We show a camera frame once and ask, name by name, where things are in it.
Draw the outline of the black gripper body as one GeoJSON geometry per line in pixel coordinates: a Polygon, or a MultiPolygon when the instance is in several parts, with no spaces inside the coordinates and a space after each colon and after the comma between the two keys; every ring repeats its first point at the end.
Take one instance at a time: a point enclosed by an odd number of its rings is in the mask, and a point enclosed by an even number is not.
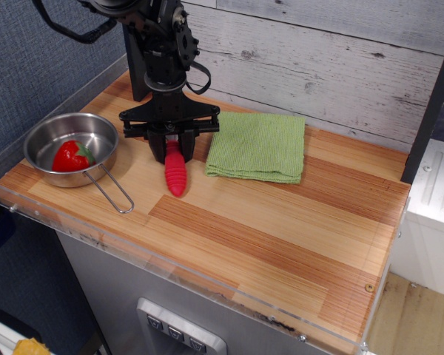
{"type": "Polygon", "coordinates": [[[183,143],[220,129],[215,105],[194,101],[183,92],[154,92],[140,106],[120,113],[127,138],[174,135],[183,143]]]}

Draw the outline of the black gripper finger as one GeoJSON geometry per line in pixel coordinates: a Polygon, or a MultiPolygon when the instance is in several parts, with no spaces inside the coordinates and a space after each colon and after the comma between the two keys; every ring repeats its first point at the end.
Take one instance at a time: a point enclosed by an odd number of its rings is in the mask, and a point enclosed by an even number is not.
{"type": "Polygon", "coordinates": [[[193,157],[195,140],[195,131],[185,131],[178,135],[178,142],[185,162],[189,162],[193,157]]]}
{"type": "Polygon", "coordinates": [[[167,153],[167,139],[166,136],[159,133],[149,132],[148,138],[149,147],[157,162],[165,164],[167,153]]]}

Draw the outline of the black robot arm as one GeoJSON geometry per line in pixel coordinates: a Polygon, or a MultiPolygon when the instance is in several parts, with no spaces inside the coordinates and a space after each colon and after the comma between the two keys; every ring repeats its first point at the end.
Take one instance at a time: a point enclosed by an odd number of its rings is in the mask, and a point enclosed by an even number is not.
{"type": "Polygon", "coordinates": [[[174,138],[190,161],[201,133],[219,130],[218,106],[188,98],[187,72],[208,69],[195,62],[199,41],[187,24],[180,1],[91,1],[90,10],[122,23],[134,99],[151,99],[120,113],[124,134],[149,142],[155,159],[164,163],[167,140],[174,138]]]}

